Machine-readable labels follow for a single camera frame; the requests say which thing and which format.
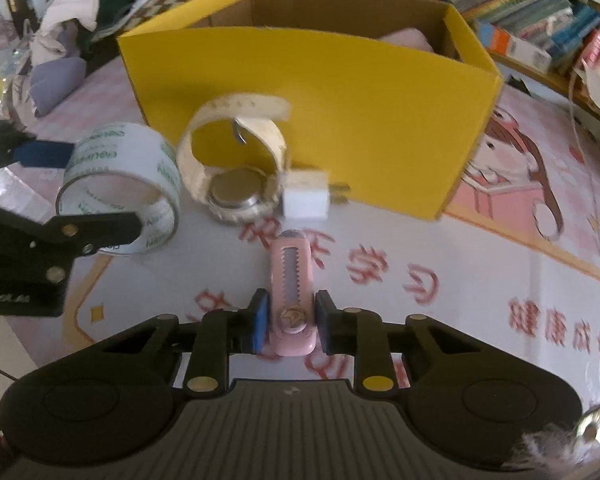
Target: printed chinese characters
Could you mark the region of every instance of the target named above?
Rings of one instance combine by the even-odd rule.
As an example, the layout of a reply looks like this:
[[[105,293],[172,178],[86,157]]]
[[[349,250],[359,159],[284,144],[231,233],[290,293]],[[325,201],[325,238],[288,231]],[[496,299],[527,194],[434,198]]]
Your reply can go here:
[[[303,229],[311,243],[311,257],[319,269],[324,270],[324,256],[331,256],[331,251],[320,245],[320,242],[335,242],[335,238],[315,229]]]
[[[508,307],[509,326],[526,336],[537,336],[541,311],[535,302],[527,300],[521,303],[517,298],[513,298]],[[565,348],[568,334],[566,316],[555,308],[546,310],[545,339],[555,346]],[[573,325],[572,346],[577,351],[591,353],[591,325],[583,319]],[[600,333],[597,336],[597,346],[600,353]]]
[[[246,240],[253,243],[260,240],[264,248],[268,251],[271,242],[280,234],[282,226],[277,218],[269,216],[258,222],[249,222],[245,224],[238,236],[239,240]]]
[[[417,264],[409,264],[409,276],[413,282],[404,285],[404,290],[412,292],[416,303],[420,306],[429,305],[435,300],[440,281],[435,272]]]
[[[205,290],[200,292],[193,300],[204,314],[211,312],[212,310],[231,308],[233,306],[226,300],[223,291],[220,291],[219,294],[212,294],[209,292],[208,288],[205,288]],[[191,316],[190,314],[187,314],[187,319],[189,319],[189,321],[200,321],[198,317]]]
[[[376,251],[372,247],[367,250],[362,244],[356,249],[351,249],[349,262],[355,264],[347,266],[347,270],[350,272],[351,281],[357,285],[367,285],[371,280],[381,282],[380,273],[389,270],[384,251]]]
[[[342,379],[352,361],[349,355],[326,355],[316,348],[304,358],[304,367],[320,379]]]

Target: cardboard box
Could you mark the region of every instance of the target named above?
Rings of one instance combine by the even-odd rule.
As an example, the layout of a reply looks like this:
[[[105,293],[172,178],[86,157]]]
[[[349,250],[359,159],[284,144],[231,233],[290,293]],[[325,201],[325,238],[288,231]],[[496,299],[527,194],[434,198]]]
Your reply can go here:
[[[440,55],[375,41],[406,27]],[[294,166],[328,171],[353,200],[427,220],[441,213],[502,85],[461,15],[428,0],[193,0],[119,42],[147,123],[172,142],[214,97],[283,97]],[[272,168],[228,124],[200,129],[193,152],[205,164]]]

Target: black clamp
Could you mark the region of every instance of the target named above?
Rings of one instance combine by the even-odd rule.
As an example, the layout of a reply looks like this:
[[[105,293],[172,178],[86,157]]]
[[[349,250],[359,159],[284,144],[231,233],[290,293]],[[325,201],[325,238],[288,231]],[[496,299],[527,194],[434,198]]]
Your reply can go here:
[[[73,151],[0,120],[0,168],[65,168]],[[129,244],[141,229],[135,213],[55,216],[41,225],[0,208],[0,315],[59,316],[75,258]]]

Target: table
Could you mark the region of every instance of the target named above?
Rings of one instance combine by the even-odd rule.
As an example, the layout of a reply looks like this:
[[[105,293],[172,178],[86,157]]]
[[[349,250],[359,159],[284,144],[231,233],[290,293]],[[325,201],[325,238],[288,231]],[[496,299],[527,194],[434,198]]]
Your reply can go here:
[[[499,107],[507,114],[506,128],[536,146],[529,151],[546,177],[533,180],[543,182],[540,188],[530,185],[535,195],[516,195],[522,197],[516,204],[528,205],[517,207],[513,222],[478,203],[467,205],[458,192],[437,222],[351,203],[333,206],[321,222],[265,218],[228,226],[183,196],[179,230],[170,243],[136,256],[78,260],[61,319],[10,319],[10,325],[42,365],[157,314],[173,313],[186,322],[215,308],[246,306],[257,287],[267,286],[271,239],[282,229],[300,228],[312,242],[315,288],[326,288],[340,308],[368,308],[388,322],[416,312],[435,317],[556,373],[587,404],[595,397],[589,382],[600,355],[600,257],[582,153],[563,110],[509,87]],[[120,59],[92,74],[33,130],[49,139],[76,140],[113,120],[142,121]],[[600,152],[581,137],[600,203]],[[56,170],[0,170],[0,205],[48,218],[60,181]],[[538,189],[545,202],[548,192],[555,197],[563,218],[553,240],[542,237],[529,217],[540,200]],[[397,356],[395,362],[406,386]],[[232,377],[352,375],[351,358],[319,349],[306,358],[232,356],[230,364]]]

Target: pink utility knife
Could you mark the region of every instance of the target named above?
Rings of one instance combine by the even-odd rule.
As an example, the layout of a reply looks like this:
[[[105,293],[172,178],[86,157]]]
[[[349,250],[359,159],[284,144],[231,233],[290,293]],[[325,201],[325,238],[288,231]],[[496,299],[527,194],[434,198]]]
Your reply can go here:
[[[289,230],[271,243],[269,344],[280,356],[313,352],[317,338],[313,310],[311,245],[304,233]]]

